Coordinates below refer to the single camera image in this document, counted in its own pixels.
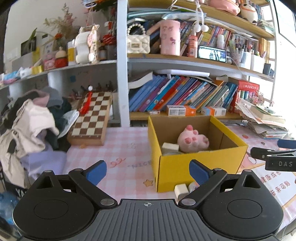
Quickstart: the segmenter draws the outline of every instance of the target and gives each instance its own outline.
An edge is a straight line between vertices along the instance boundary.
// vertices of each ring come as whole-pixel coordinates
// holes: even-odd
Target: purple cloth
[[[63,151],[53,151],[51,145],[46,141],[44,151],[30,153],[20,159],[22,166],[28,172],[31,184],[45,170],[53,170],[55,175],[62,174],[66,161],[67,154]]]

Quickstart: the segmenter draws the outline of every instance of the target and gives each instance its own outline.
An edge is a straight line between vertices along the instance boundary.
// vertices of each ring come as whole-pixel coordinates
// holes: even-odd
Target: phone screen
[[[198,57],[226,63],[226,51],[208,46],[199,46]]]

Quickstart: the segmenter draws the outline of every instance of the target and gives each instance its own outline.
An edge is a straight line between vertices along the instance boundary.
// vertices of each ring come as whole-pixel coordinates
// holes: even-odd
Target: blue sticker
[[[71,83],[76,82],[76,76],[75,75],[70,76],[70,82]]]

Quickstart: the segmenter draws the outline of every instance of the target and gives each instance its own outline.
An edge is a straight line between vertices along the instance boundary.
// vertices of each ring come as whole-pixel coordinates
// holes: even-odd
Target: quilted purse
[[[142,30],[142,35],[130,35],[132,27],[139,27]],[[150,36],[146,35],[145,28],[139,24],[134,23],[128,27],[127,37],[127,51],[128,53],[149,53],[150,52]]]

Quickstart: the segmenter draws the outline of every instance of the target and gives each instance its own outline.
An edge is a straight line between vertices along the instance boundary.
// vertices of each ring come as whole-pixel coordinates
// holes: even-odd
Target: white pom-pom
[[[199,24],[196,24],[195,26],[194,26],[194,32],[196,32],[196,33],[198,33],[198,32],[200,32],[201,31],[201,26],[199,25]]]
[[[202,26],[201,26],[201,30],[202,30],[203,32],[208,32],[208,31],[209,31],[209,27],[208,27],[207,25],[202,25]]]

